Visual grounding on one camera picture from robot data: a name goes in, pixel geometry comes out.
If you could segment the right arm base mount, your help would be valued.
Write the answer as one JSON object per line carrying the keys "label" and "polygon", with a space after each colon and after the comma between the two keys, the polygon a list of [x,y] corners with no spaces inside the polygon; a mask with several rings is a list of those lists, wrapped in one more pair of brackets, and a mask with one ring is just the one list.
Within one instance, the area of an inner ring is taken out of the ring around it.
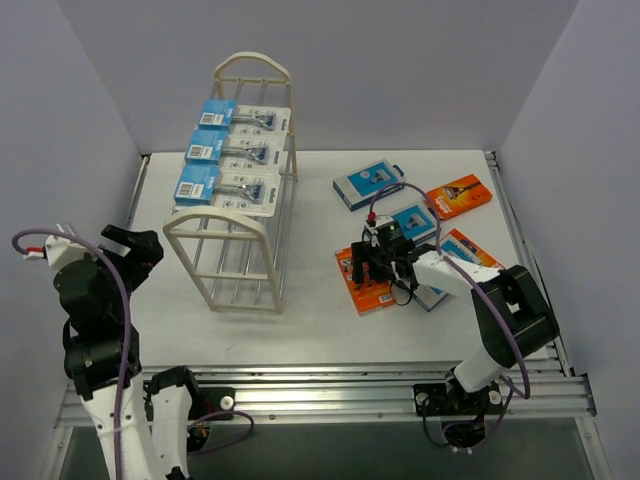
{"label": "right arm base mount", "polygon": [[425,417],[476,417],[497,415],[503,397],[496,383],[475,393],[467,393],[449,382],[418,383],[412,386],[415,411]]}

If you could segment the blue Gillette razor blister pack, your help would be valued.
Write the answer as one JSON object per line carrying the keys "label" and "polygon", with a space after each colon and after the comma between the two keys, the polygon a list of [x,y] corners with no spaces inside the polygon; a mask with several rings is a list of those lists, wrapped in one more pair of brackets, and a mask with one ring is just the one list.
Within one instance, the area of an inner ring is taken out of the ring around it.
{"label": "blue Gillette razor blister pack", "polygon": [[235,100],[208,99],[197,128],[224,130],[236,136],[285,137],[289,132],[291,109],[241,105]]}

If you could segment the orange Gillette Fusion box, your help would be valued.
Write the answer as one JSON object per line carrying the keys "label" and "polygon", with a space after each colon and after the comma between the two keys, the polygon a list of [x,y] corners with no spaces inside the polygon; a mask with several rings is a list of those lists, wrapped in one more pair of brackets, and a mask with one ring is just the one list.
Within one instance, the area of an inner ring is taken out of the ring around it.
{"label": "orange Gillette Fusion box", "polygon": [[365,281],[356,284],[353,280],[351,248],[334,253],[338,268],[349,292],[356,312],[362,316],[395,304],[388,282],[375,282],[369,279],[367,267],[364,267]]}

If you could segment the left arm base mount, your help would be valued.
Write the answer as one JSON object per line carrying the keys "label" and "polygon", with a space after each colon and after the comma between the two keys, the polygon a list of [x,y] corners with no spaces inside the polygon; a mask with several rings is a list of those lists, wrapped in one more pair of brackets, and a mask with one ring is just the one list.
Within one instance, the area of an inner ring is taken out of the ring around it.
{"label": "left arm base mount", "polygon": [[236,389],[230,386],[205,386],[194,395],[187,392],[190,400],[188,420],[193,422],[206,414],[216,413],[214,421],[228,421],[233,418],[231,411],[236,401]]}

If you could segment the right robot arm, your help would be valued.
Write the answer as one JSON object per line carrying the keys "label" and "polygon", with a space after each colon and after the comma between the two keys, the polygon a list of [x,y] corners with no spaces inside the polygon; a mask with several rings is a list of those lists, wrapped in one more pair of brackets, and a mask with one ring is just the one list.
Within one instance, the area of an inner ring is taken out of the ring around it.
{"label": "right robot arm", "polygon": [[417,244],[395,221],[368,225],[350,244],[352,281],[399,283],[413,294],[434,287],[471,306],[479,346],[450,371],[444,400],[455,412],[469,411],[480,392],[496,381],[513,394],[531,397],[525,359],[559,335],[559,325],[530,271],[519,264],[504,268],[481,264],[444,248],[440,232]]}

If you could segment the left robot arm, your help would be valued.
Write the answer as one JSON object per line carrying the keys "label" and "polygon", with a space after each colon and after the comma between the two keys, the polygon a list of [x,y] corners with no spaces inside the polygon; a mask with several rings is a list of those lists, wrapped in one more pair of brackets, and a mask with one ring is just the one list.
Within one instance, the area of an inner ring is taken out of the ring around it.
{"label": "left robot arm", "polygon": [[144,380],[131,294],[163,259],[154,231],[113,225],[125,254],[51,235],[45,258],[68,319],[64,371],[89,415],[112,479],[187,479],[187,423],[202,405],[194,374],[176,366]]}

